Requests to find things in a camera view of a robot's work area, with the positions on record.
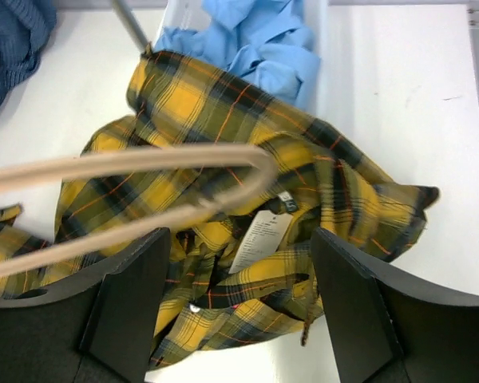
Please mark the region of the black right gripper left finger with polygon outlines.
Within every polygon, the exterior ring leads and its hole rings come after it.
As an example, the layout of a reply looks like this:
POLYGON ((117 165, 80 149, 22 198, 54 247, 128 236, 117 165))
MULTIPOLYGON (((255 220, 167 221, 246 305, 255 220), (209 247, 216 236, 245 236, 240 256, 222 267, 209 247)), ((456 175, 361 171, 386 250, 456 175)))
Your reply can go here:
POLYGON ((0 382, 142 382, 170 231, 48 286, 0 298, 0 382))

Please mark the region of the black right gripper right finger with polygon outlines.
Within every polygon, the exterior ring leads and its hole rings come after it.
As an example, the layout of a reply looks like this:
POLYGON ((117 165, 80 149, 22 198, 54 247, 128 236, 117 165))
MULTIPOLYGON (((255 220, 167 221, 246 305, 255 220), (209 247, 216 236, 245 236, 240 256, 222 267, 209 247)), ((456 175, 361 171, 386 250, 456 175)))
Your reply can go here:
POLYGON ((479 296, 368 255, 322 228, 311 257, 342 382, 479 382, 479 296))

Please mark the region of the wooden hanger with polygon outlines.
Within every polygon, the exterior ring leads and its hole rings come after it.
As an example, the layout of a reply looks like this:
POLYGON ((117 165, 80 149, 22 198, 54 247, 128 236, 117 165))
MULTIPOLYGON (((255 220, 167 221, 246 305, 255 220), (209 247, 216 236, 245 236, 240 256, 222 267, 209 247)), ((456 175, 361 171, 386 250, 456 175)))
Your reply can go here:
POLYGON ((262 195, 274 158, 245 144, 138 146, 0 168, 0 193, 60 180, 57 243, 0 256, 0 278, 111 251, 156 227, 182 227, 262 195))

